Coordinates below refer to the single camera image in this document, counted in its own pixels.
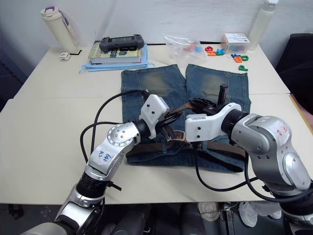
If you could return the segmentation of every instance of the black cable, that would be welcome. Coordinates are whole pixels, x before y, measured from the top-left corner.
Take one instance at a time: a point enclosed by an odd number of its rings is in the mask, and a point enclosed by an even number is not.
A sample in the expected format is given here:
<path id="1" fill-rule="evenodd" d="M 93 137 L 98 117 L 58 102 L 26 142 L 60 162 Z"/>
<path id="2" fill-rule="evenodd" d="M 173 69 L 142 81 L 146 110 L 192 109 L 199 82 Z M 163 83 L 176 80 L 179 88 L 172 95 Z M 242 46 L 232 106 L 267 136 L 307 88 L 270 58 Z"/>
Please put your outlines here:
<path id="1" fill-rule="evenodd" d="M 266 197 L 262 194 L 260 194 L 257 190 L 254 189 L 254 187 L 251 184 L 251 180 L 249 180 L 248 176 L 248 163 L 249 163 L 249 154 L 246 152 L 246 158 L 245 158 L 245 179 L 246 179 L 246 184 L 248 185 L 249 189 L 258 197 L 270 201 L 270 202 L 278 202 L 278 203 L 288 203 L 288 202 L 293 202 L 297 201 L 303 197 L 309 196 L 310 194 L 313 193 L 313 188 L 312 188 L 312 183 L 311 187 L 307 189 L 306 191 L 295 195 L 295 196 L 290 196 L 290 197 L 285 197 L 285 198 L 272 198 L 272 197 Z"/>
<path id="2" fill-rule="evenodd" d="M 200 182 L 201 182 L 205 187 L 207 187 L 208 189 L 213 190 L 213 191 L 217 191 L 217 192 L 226 192 L 226 191 L 232 191 L 232 190 L 234 190 L 234 189 L 240 188 L 240 187 L 242 187 L 242 186 L 244 186 L 244 185 L 247 184 L 247 182 L 245 181 L 245 182 L 242 182 L 242 183 L 240 183 L 240 184 L 238 184 L 238 185 L 235 185 L 235 186 L 233 186 L 233 187 L 230 187 L 230 188 L 214 188 L 214 187 L 211 187 L 210 185 L 206 184 L 206 183 L 203 181 L 203 179 L 201 178 L 200 173 L 199 173 L 198 151 L 197 151 L 196 147 L 194 147 L 194 150 L 195 150 L 195 165 L 196 165 L 197 177 L 198 177 L 198 179 L 200 180 Z M 258 179 L 257 177 L 254 177 L 254 178 L 250 179 L 250 181 L 253 182 L 253 181 L 257 180 L 257 179 Z"/>
<path id="3" fill-rule="evenodd" d="M 85 158 L 85 161 L 88 162 L 88 157 L 87 157 L 87 154 L 86 154 L 86 151 L 85 151 L 85 147 L 84 147 L 84 134 L 86 133 L 86 131 L 88 131 L 90 128 L 94 127 L 94 126 L 97 126 L 97 125 L 100 125 L 100 124 L 111 124 L 111 125 L 116 125 L 116 124 L 120 124 L 118 122 L 111 122 L 111 121 L 101 121 L 101 122 L 97 122 L 97 123 L 94 123 L 94 124 L 91 124 L 89 126 L 87 126 L 83 131 L 82 133 L 80 134 L 80 146 L 82 148 L 82 152 L 83 152 L 83 155 L 84 155 L 84 158 Z"/>
<path id="4" fill-rule="evenodd" d="M 130 91 L 125 91 L 125 92 L 121 92 L 119 94 L 116 94 L 114 96 L 112 96 L 111 98 L 109 98 L 106 102 L 104 102 L 104 104 L 99 108 L 96 118 L 94 119 L 94 123 L 98 122 L 98 118 L 100 116 L 101 111 L 103 110 L 103 108 L 113 99 L 118 98 L 124 94 L 129 94 L 129 93 L 135 93 L 135 92 L 141 92 L 141 93 L 147 93 L 147 91 L 144 90 L 130 90 Z M 90 154 L 93 152 L 93 148 L 94 148 L 94 139 L 96 136 L 96 127 L 94 126 L 93 130 L 92 130 L 92 138 L 91 138 L 91 151 Z"/>

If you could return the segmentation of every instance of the belt loop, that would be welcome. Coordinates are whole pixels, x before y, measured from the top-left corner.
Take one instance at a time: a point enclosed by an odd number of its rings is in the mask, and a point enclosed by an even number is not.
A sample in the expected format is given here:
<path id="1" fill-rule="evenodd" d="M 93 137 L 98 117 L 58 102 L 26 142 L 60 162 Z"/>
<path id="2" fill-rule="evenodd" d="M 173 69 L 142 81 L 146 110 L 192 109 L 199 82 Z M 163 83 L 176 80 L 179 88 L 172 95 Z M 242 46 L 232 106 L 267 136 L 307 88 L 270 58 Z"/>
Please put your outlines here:
<path id="1" fill-rule="evenodd" d="M 167 153 L 167 146 L 164 140 L 161 140 L 161 145 L 162 145 L 162 154 Z"/>
<path id="2" fill-rule="evenodd" d="M 202 141 L 202 150 L 207 150 L 207 141 Z"/>

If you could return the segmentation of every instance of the white table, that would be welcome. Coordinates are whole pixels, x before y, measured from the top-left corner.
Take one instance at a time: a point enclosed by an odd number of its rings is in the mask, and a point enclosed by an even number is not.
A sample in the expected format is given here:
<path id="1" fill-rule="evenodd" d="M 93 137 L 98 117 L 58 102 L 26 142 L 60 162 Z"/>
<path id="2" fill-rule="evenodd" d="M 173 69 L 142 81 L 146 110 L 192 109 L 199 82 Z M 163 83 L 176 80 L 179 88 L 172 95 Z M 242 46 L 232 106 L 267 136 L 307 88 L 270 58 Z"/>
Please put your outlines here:
<path id="1" fill-rule="evenodd" d="M 293 131 L 292 144 L 313 176 L 313 137 L 288 94 L 254 94 L 251 112 L 283 118 Z M 105 98 L 10 100 L 0 114 L 1 192 L 0 201 L 23 204 L 61 204 L 83 173 L 84 159 L 79 136 L 92 123 Z M 101 120 L 121 121 L 121 99 L 110 104 Z M 96 144 L 109 126 L 97 128 Z M 90 132 L 85 136 L 90 149 Z M 243 173 L 201 170 L 214 187 L 229 187 L 244 181 Z M 232 192 L 213 192 L 201 185 L 193 167 L 131 166 L 124 159 L 106 203 L 161 203 L 192 201 L 259 200 L 247 187 Z M 254 185 L 259 191 L 261 182 Z"/>
<path id="2" fill-rule="evenodd" d="M 83 173 L 81 131 L 100 105 L 120 92 L 120 70 L 78 74 L 87 62 L 89 47 L 67 62 L 58 60 L 58 49 L 50 49 L 14 99 L 0 113 L 0 202 L 62 204 Z M 249 52 L 251 112 L 284 119 L 294 133 L 292 142 L 310 175 L 313 175 L 313 137 L 262 50 Z M 149 47 L 150 62 L 158 66 L 175 63 L 164 46 Z M 238 71 L 229 55 L 209 57 L 200 66 Z M 187 64 L 179 64 L 184 74 Z M 109 104 L 99 120 L 121 121 L 121 99 Z M 108 126 L 97 128 L 96 144 Z M 90 132 L 85 136 L 90 149 Z M 201 171 L 208 184 L 229 187 L 244 180 L 242 173 Z M 194 168 L 130 166 L 124 159 L 113 181 L 122 192 L 109 188 L 106 203 L 157 203 L 191 201 L 258 200 L 247 187 L 232 192 L 213 192 L 198 181 Z M 254 185 L 259 191 L 261 182 Z"/>
<path id="3" fill-rule="evenodd" d="M 15 98 L 63 98 L 63 97 L 111 97 L 120 92 L 121 71 L 99 71 L 78 74 L 83 63 L 88 63 L 90 47 L 82 48 L 78 56 L 71 56 L 67 62 L 59 61 L 60 49 L 51 48 L 34 69 L 26 83 Z M 175 64 L 166 46 L 148 46 L 149 62 L 156 67 Z M 248 52 L 249 60 L 242 63 L 249 69 L 250 94 L 289 93 L 275 69 L 258 46 L 255 51 Z M 230 55 L 208 57 L 197 65 L 211 69 L 230 72 L 238 70 Z M 187 63 L 180 63 L 179 69 L 183 75 Z"/>

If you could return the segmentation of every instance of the robotic arm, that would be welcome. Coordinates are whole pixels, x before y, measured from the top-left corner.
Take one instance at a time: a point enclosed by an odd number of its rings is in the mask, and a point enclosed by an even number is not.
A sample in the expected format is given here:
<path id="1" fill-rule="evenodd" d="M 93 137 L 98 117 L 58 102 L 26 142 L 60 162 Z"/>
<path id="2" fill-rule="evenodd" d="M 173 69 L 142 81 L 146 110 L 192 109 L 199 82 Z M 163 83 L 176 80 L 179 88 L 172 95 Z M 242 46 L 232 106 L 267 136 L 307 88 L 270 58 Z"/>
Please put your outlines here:
<path id="1" fill-rule="evenodd" d="M 192 99 L 187 107 L 198 113 L 186 117 L 187 141 L 206 141 L 228 134 L 232 143 L 247 151 L 256 176 L 276 198 L 298 195 L 311 187 L 311 179 L 291 145 L 291 130 L 281 119 L 247 114 L 238 104 L 224 104 L 223 97 L 219 98 L 218 104 Z M 101 215 L 106 187 L 113 185 L 111 179 L 123 157 L 141 139 L 153 139 L 182 111 L 170 111 L 161 97 L 150 95 L 138 121 L 113 126 L 106 139 L 93 151 L 81 179 L 60 208 L 55 222 L 41 224 L 24 235 L 88 233 Z M 281 207 L 293 221 L 313 226 L 311 194 L 293 203 L 282 203 Z"/>

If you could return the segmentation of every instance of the plastic bag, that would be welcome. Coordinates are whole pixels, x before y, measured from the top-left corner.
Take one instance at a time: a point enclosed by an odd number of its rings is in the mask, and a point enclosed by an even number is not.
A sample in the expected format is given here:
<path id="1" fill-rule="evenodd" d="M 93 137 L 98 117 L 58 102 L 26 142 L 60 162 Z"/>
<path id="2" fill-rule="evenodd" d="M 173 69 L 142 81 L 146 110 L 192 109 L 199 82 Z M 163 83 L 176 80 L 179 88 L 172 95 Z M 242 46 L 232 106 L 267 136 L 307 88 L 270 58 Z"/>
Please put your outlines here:
<path id="1" fill-rule="evenodd" d="M 178 63 L 194 63 L 195 61 L 206 60 L 200 41 L 182 34 L 170 35 L 163 33 L 163 36 L 171 56 Z"/>

